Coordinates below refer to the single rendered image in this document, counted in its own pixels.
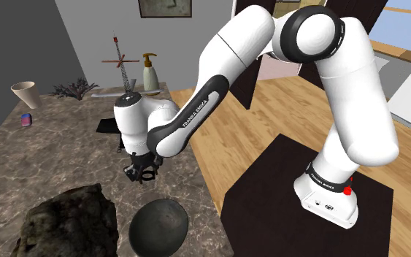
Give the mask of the dark coral branch ornament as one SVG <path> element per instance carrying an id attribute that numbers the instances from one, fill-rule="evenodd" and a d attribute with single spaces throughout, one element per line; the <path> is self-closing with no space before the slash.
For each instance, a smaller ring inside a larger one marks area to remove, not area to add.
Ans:
<path id="1" fill-rule="evenodd" d="M 67 85 L 54 85 L 54 91 L 50 92 L 49 95 L 57 96 L 58 99 L 62 97 L 72 97 L 78 101 L 81 101 L 87 92 L 98 86 L 99 85 L 95 83 L 89 84 L 84 77 L 79 77 L 75 83 L 68 83 Z"/>

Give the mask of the dark rough rock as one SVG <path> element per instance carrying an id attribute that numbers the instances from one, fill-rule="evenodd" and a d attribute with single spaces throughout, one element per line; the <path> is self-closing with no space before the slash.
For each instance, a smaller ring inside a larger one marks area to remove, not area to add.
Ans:
<path id="1" fill-rule="evenodd" d="M 99 183 L 30 209 L 10 257 L 118 257 L 115 204 Z"/>

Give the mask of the dark robot stand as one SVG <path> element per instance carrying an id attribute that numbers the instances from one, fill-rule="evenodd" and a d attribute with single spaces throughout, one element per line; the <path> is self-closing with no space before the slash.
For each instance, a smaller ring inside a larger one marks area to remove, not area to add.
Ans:
<path id="1" fill-rule="evenodd" d="M 355 172 L 358 220 L 341 228 L 305 210 L 294 192 L 316 155 L 279 134 L 227 191 L 220 219 L 234 257 L 389 257 L 393 189 Z"/>

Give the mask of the framed wall picture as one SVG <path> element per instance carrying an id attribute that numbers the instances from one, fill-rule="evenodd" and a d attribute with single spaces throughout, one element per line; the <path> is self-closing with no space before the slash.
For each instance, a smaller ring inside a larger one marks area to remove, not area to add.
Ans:
<path id="1" fill-rule="evenodd" d="M 191 18 L 192 0 L 138 0 L 141 18 Z"/>

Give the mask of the pale green soap dispenser bottle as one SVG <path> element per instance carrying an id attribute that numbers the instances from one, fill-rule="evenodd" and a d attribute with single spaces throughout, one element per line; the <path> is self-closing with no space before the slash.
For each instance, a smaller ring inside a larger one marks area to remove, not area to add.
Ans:
<path id="1" fill-rule="evenodd" d="M 146 91 L 154 91 L 159 89 L 158 76 L 150 60 L 150 56 L 156 56 L 155 53 L 144 53 L 142 55 L 144 60 L 143 80 L 144 89 Z"/>

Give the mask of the window with wooden frame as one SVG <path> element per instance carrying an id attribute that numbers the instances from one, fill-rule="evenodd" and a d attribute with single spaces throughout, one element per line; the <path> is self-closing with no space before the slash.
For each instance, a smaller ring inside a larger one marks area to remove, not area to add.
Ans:
<path id="1" fill-rule="evenodd" d="M 376 51 L 411 62 L 411 0 L 388 0 L 369 38 Z"/>

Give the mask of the dark round bowl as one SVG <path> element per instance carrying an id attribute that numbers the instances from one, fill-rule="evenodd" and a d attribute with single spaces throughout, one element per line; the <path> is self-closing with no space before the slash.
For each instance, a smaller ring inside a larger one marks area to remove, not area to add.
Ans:
<path id="1" fill-rule="evenodd" d="M 188 233 L 188 214 L 175 200 L 157 199 L 139 209 L 131 220 L 128 240 L 139 257 L 170 257 Z"/>

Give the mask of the grey model with lattice mast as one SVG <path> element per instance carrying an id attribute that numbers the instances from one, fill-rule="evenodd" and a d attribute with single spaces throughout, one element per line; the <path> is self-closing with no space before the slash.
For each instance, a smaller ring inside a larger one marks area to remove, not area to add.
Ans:
<path id="1" fill-rule="evenodd" d="M 122 79 L 123 79 L 123 88 L 125 89 L 125 92 L 124 93 L 93 93 L 91 95 L 92 97 L 101 98 L 101 97 L 122 96 L 123 94 L 132 92 L 134 90 L 136 80 L 130 80 L 127 77 L 124 63 L 139 62 L 139 60 L 125 60 L 125 55 L 120 52 L 120 48 L 118 45 L 118 38 L 116 36 L 113 37 L 113 41 L 115 43 L 115 46 L 118 52 L 118 60 L 103 60 L 102 63 L 117 63 L 116 68 L 121 71 Z"/>

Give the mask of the beige cone cup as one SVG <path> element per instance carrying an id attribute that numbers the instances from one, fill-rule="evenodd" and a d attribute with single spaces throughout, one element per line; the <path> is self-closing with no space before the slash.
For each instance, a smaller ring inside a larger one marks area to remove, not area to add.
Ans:
<path id="1" fill-rule="evenodd" d="M 36 109 L 42 106 L 39 91 L 35 82 L 25 81 L 11 86 L 12 92 L 28 107 Z"/>

